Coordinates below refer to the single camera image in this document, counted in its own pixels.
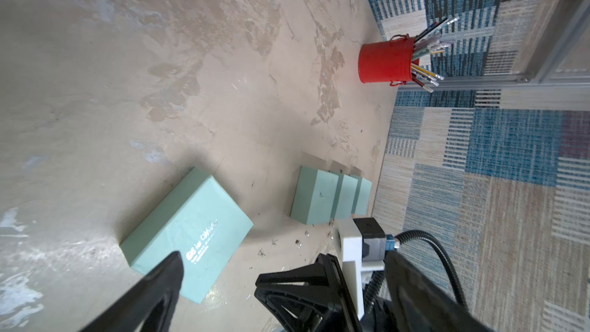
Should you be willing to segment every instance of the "carpet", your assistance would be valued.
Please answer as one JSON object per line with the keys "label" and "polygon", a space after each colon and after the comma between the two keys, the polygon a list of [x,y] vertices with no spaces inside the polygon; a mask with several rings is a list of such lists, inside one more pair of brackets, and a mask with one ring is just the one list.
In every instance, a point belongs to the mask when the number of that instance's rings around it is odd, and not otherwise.
{"label": "carpet", "polygon": [[[587,331],[590,89],[398,92],[372,216],[437,237],[494,330]],[[427,244],[402,253],[452,295]]]}
{"label": "carpet", "polygon": [[384,39],[415,36],[447,16],[457,23],[441,41],[454,42],[444,54],[424,56],[420,64],[445,76],[519,73],[536,48],[552,6],[558,0],[369,0]]}

